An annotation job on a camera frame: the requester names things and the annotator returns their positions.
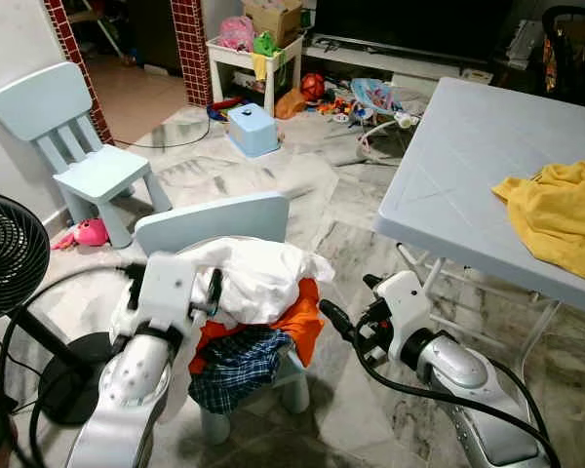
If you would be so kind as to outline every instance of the checkered fabric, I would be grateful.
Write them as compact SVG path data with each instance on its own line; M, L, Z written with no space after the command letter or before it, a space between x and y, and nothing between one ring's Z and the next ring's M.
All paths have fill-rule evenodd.
M272 383L280 366L278 349L293 343L280 330L247 327L214 339L201 351L208 364L191 375L189 395L202 408L229 414L253 390Z

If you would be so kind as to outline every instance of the yellow towel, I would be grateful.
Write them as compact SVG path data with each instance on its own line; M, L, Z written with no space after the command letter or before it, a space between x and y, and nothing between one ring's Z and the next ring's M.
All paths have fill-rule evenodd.
M585 278L585 161L550 164L531 180L507 177L492 191L536 258Z
M266 56L262 54L252 53L253 71L255 72L256 80L266 79Z

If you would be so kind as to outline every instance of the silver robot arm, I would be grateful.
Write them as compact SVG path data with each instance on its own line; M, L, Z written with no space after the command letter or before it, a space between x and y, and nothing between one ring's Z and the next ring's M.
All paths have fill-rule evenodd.
M126 304L132 316L120 337L123 350L102 371L97 407L72 447L68 468L147 465L154 423L167 405L175 414L186 399L187 367L206 322L208 312L191 304L194 277L195 265L179 256L148 259L142 280L133 283L137 301Z
M367 314L370 327L360 330L364 353L372 362L383 350L393 362L403 362L430 389L476 401L523 421L527 413L500 387L488 358L456 342L444 331L432 333L431 303L411 271L403 271L372 286L377 301ZM345 340L354 329L337 306L321 302ZM440 403L455 426L457 439L475 468L544 468L550 466L542 447L520 428L477 410Z

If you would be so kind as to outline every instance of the brick pillar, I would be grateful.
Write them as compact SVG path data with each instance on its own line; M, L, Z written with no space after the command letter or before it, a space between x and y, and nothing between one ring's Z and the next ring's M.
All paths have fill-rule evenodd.
M188 103L212 102L206 32L201 0L171 0L175 37Z
M50 20L52 20L52 25L55 28L55 33L57 34L58 41L60 42L60 46L62 47L62 51L65 54L65 57L68 60L76 63L80 67L82 74L85 77L85 83L87 83L89 94L93 100L93 105L89 113L91 115L94 127L96 128L97 134L99 135L99 139L101 139L104 143L113 144L113 137L108 130L108 125L106 125L104 115L102 114L101 107L99 106L98 95L96 94L96 90L94 90L94 87L91 83L89 70L82 60L82 56L78 50L78 44L76 44L76 39L74 38L74 33L71 30L71 25L67 21L67 15L65 14L65 9L62 6L62 2L61 0L44 0L44 3L46 5L46 9L48 10L48 15L50 15Z

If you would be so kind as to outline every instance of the television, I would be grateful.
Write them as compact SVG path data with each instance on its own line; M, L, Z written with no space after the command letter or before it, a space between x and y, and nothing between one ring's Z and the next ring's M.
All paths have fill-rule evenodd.
M512 0L317 0L315 34L362 46L488 61Z

